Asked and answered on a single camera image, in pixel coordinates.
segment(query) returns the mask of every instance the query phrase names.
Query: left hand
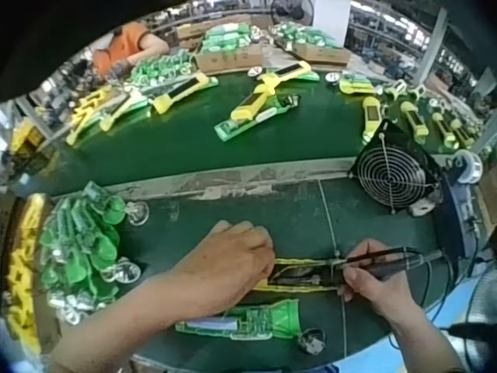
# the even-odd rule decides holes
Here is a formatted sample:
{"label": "left hand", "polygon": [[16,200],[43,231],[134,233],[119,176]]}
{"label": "left hand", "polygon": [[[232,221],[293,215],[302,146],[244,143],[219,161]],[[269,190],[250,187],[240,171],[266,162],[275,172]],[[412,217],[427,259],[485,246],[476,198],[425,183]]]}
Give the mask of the left hand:
{"label": "left hand", "polygon": [[249,221],[219,221],[169,272],[144,283],[162,325],[215,315],[236,305],[274,265],[273,240]]}
{"label": "left hand", "polygon": [[126,58],[123,58],[122,60],[114,63],[110,71],[106,74],[105,79],[112,84],[112,82],[119,81],[124,78],[131,72],[132,69],[133,66],[130,62]]}

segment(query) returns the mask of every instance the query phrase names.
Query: cooling fan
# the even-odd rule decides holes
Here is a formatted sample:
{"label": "cooling fan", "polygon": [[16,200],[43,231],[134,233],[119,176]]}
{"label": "cooling fan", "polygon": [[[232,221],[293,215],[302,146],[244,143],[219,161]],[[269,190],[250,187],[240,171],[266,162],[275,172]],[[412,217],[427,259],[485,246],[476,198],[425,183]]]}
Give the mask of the cooling fan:
{"label": "cooling fan", "polygon": [[349,171],[395,214],[439,188],[440,168],[403,130],[383,120]]}

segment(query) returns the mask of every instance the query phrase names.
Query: yellow plastic part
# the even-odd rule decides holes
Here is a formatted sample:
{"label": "yellow plastic part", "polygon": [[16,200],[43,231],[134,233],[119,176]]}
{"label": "yellow plastic part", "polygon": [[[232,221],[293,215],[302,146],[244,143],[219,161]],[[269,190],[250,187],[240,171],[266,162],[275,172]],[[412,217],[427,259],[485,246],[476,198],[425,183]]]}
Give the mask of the yellow plastic part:
{"label": "yellow plastic part", "polygon": [[363,109],[364,109],[364,139],[371,139],[380,126],[381,123],[381,103],[380,101],[373,96],[368,96],[363,101]]}
{"label": "yellow plastic part", "polygon": [[274,89],[281,82],[286,82],[311,70],[311,66],[306,61],[299,61],[285,68],[263,74],[261,75],[261,80],[264,84]]}
{"label": "yellow plastic part", "polygon": [[423,84],[418,85],[415,88],[407,88],[407,93],[414,96],[416,102],[423,97],[426,92],[426,87]]}
{"label": "yellow plastic part", "polygon": [[140,93],[140,91],[132,89],[129,93],[127,93],[126,98],[112,114],[107,114],[101,119],[99,123],[100,129],[104,132],[110,130],[114,123],[116,123],[117,118],[123,115],[126,110],[130,108],[130,106],[133,106],[135,103],[139,103],[143,100],[145,100],[145,97]]}
{"label": "yellow plastic part", "polygon": [[424,120],[418,114],[418,107],[409,101],[404,101],[401,105],[401,111],[405,114],[405,117],[409,124],[411,124],[412,131],[416,138],[423,139],[429,135],[428,127],[426,126]]}
{"label": "yellow plastic part", "polygon": [[249,97],[245,98],[240,105],[231,111],[231,120],[243,121],[254,120],[261,107],[266,103],[269,96],[274,94],[274,89],[266,84],[259,84]]}
{"label": "yellow plastic part", "polygon": [[105,99],[107,97],[107,95],[109,94],[109,92],[111,91],[111,89],[112,89],[111,85],[105,85],[102,88],[97,89],[95,92],[91,92],[87,96],[85,96],[82,99],[80,99],[79,100],[79,105],[80,106],[84,106],[86,103],[88,103],[88,102],[90,102],[92,100],[96,100],[97,102],[98,101],[101,102],[103,99]]}
{"label": "yellow plastic part", "polygon": [[209,78],[205,76],[204,73],[197,72],[191,79],[187,80],[186,82],[182,83],[181,85],[179,85],[174,89],[181,89],[181,87],[183,86],[189,86],[189,84],[191,84],[192,79],[196,79],[198,82],[195,85],[190,86],[188,89],[185,89],[179,95],[171,98],[169,95],[170,92],[168,92],[162,96],[155,98],[154,101],[152,102],[152,105],[154,105],[154,108],[157,110],[157,112],[159,114],[165,113],[166,111],[169,110],[169,108],[172,106],[173,103],[177,103],[181,99],[184,99],[185,97],[191,95],[192,93],[198,91],[199,89],[202,89],[204,86],[206,86],[209,83]]}
{"label": "yellow plastic part", "polygon": [[33,122],[29,118],[24,118],[19,126],[12,132],[12,141],[10,143],[10,150],[16,153],[21,149],[26,141],[38,148],[45,138],[33,126]]}
{"label": "yellow plastic part", "polygon": [[37,229],[46,203],[42,194],[34,194],[26,202],[23,219],[16,235],[16,247],[9,258],[7,285],[12,295],[12,305],[7,311],[10,330],[35,354],[41,351],[36,334],[33,310],[33,258],[36,247]]}
{"label": "yellow plastic part", "polygon": [[387,95],[391,95],[394,98],[394,101],[397,101],[397,98],[405,92],[407,89],[407,83],[402,79],[396,81],[393,85],[388,86],[384,89],[384,92]]}
{"label": "yellow plastic part", "polygon": [[[329,265],[329,260],[312,260],[312,259],[275,259],[275,264],[286,264],[298,266],[322,266]],[[314,291],[330,291],[335,290],[336,287],[330,286],[280,286],[280,285],[270,285],[267,279],[259,281],[254,290],[257,291],[275,291],[275,292],[285,292],[285,293],[311,293]]]}
{"label": "yellow plastic part", "polygon": [[464,127],[459,127],[458,129],[453,129],[454,134],[457,136],[459,139],[459,142],[465,147],[465,148],[470,148],[474,142],[475,139],[469,135],[469,133],[466,131]]}
{"label": "yellow plastic part", "polygon": [[449,125],[443,119],[443,115],[441,113],[433,113],[432,120],[442,134],[443,145],[449,149],[459,148],[459,142],[456,139],[456,135],[450,130]]}
{"label": "yellow plastic part", "polygon": [[104,101],[106,101],[111,88],[110,85],[105,85],[101,89],[98,89],[79,100],[79,106],[74,109],[71,121],[69,122],[69,126],[72,127],[72,130],[65,140],[70,146],[75,144],[78,136],[85,129],[88,120]]}
{"label": "yellow plastic part", "polygon": [[349,80],[340,79],[339,88],[340,91],[346,95],[352,95],[354,93],[374,95],[376,93],[371,82],[351,82]]}
{"label": "yellow plastic part", "polygon": [[454,118],[450,121],[450,128],[452,128],[453,130],[457,130],[461,127],[463,127],[463,124],[458,118]]}

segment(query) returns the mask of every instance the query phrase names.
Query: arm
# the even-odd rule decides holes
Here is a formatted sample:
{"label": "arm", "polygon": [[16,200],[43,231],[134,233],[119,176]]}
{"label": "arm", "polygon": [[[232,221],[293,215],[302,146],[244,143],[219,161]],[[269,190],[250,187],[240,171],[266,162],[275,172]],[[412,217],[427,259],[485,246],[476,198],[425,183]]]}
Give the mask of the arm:
{"label": "arm", "polygon": [[169,45],[163,39],[152,33],[148,33],[141,38],[139,47],[141,49],[140,52],[132,54],[127,58],[127,61],[133,66],[144,58],[154,57],[169,52]]}
{"label": "arm", "polygon": [[[361,242],[349,256],[386,249],[384,244],[368,239]],[[393,260],[395,256],[381,258]],[[405,272],[379,281],[365,270],[348,267],[344,270],[344,276],[348,287],[340,289],[340,294],[346,302],[352,299],[354,293],[362,295],[390,323],[409,373],[464,371],[447,338],[412,299]]]}
{"label": "arm", "polygon": [[174,269],[150,277],[65,334],[50,356],[49,371],[114,371],[175,322],[236,305],[271,273],[273,262],[273,242],[264,228],[220,221]]}

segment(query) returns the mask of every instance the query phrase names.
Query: pile of green parts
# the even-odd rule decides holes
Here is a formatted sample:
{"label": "pile of green parts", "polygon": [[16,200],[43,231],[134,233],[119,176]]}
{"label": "pile of green parts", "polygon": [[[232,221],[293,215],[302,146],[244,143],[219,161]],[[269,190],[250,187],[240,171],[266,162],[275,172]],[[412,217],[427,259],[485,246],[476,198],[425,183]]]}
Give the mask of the pile of green parts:
{"label": "pile of green parts", "polygon": [[193,54],[180,49],[174,55],[146,58],[140,61],[131,71],[128,83],[137,87],[148,87],[165,84],[182,75],[195,72]]}
{"label": "pile of green parts", "polygon": [[64,309],[65,318],[68,308],[91,312],[115,301],[119,289],[110,272],[122,261],[114,226],[124,220],[125,209],[121,197],[89,182],[79,195],[61,199],[45,221],[41,284],[49,304]]}
{"label": "pile of green parts", "polygon": [[229,52],[247,47],[259,39],[260,30],[247,23],[226,23],[205,33],[201,52]]}
{"label": "pile of green parts", "polygon": [[317,47],[337,48],[336,40],[326,35],[321,30],[311,26],[302,26],[299,23],[278,23],[270,29],[273,37],[291,49],[293,44],[312,44]]}

